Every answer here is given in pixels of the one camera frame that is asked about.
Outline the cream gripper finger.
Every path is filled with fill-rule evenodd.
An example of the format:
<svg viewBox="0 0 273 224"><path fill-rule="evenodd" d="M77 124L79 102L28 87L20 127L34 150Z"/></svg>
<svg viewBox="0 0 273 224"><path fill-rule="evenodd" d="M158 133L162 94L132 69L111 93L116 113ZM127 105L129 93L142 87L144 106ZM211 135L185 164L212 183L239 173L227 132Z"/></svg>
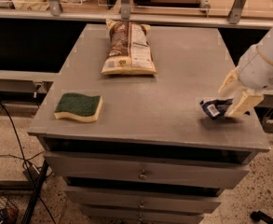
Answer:
<svg viewBox="0 0 273 224"><path fill-rule="evenodd" d="M264 95L258 91L237 91L231 106L225 112L225 116L228 118L239 118L247 111L250 111L255 106L259 105L263 100Z"/></svg>
<svg viewBox="0 0 273 224"><path fill-rule="evenodd" d="M238 69L234 68L225 77L218 90L218 95L220 98L234 98L240 93L241 88L242 84L239 79Z"/></svg>

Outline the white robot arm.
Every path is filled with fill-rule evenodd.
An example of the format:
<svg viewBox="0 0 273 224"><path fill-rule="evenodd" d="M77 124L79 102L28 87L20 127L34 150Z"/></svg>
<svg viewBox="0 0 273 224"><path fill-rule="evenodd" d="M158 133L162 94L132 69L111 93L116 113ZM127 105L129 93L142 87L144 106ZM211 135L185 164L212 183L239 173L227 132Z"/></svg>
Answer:
<svg viewBox="0 0 273 224"><path fill-rule="evenodd" d="M273 90L273 27L240 57L218 93L220 98L232 98L225 117L238 118L264 100L264 92Z"/></svg>

